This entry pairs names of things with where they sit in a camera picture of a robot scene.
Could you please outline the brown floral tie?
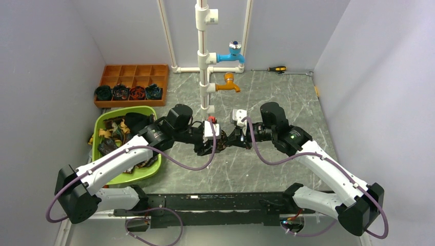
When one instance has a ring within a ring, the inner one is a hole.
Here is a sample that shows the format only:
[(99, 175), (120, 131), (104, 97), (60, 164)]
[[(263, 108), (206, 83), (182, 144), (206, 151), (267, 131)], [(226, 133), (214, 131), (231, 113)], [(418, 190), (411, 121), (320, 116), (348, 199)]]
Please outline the brown floral tie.
[(221, 138), (216, 140), (216, 152), (221, 152), (226, 149), (226, 142), (228, 140), (227, 134), (225, 131), (221, 131)]

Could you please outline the orange wooden compartment tray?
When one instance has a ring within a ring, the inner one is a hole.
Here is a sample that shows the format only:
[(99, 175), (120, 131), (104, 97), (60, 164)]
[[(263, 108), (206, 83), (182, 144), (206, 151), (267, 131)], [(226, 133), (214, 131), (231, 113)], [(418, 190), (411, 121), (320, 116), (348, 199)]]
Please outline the orange wooden compartment tray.
[(146, 65), (106, 65), (100, 80), (100, 86), (108, 85), (113, 89), (118, 84), (124, 84), (130, 89), (135, 86), (146, 88), (151, 84), (157, 84), (163, 88), (161, 100), (120, 100), (99, 101), (94, 96), (94, 104), (98, 108), (117, 108), (133, 106), (162, 107), (166, 105), (168, 88), (169, 67), (167, 64)]

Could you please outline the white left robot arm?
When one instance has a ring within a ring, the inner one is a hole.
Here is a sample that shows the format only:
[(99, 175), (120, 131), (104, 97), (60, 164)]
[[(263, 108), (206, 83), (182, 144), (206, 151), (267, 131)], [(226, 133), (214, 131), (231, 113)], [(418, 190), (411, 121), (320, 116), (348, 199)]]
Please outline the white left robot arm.
[(221, 128), (212, 118), (194, 127), (190, 122), (192, 109), (178, 104), (161, 117), (147, 125), (134, 128), (133, 137), (109, 154), (84, 166), (74, 169), (62, 168), (57, 177), (55, 197), (46, 212), (48, 222), (56, 223), (58, 219), (50, 216), (55, 202), (63, 208), (66, 219), (72, 224), (81, 223), (94, 213), (106, 210), (122, 209), (134, 215), (143, 214), (148, 208), (148, 196), (137, 185), (122, 189), (105, 189), (113, 178), (140, 162), (145, 162), (161, 154), (168, 160), (185, 169), (194, 170), (184, 165), (165, 151), (175, 142), (193, 144), (197, 155), (210, 155), (217, 152)]

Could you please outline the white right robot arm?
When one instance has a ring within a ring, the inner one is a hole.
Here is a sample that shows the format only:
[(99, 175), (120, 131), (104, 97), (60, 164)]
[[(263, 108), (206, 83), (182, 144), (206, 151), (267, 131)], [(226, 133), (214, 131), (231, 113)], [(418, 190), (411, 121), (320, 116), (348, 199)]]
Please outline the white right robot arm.
[(368, 184), (347, 171), (309, 133), (291, 125), (278, 103), (263, 104), (260, 113), (262, 121), (253, 123), (246, 110), (232, 110), (230, 121), (234, 130), (226, 145), (253, 148), (269, 166), (296, 160), (332, 189), (332, 193), (325, 193), (301, 183), (292, 184), (283, 192), (287, 212), (309, 209), (335, 219), (354, 236), (388, 236), (389, 224), (383, 210), (385, 190), (380, 184)]

